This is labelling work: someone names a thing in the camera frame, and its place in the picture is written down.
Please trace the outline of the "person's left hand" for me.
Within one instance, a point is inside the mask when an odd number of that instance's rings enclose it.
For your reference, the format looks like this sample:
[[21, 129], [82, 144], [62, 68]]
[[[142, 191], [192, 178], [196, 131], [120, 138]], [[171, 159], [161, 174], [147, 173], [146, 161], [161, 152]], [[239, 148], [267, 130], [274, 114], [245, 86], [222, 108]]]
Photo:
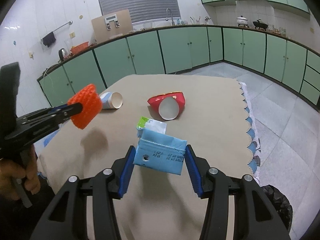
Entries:
[[30, 161], [26, 168], [11, 160], [1, 160], [1, 197], [7, 200], [19, 200], [20, 197], [11, 182], [12, 179], [26, 179], [24, 187], [31, 194], [36, 194], [41, 188], [37, 175], [37, 157], [34, 145], [29, 148]]

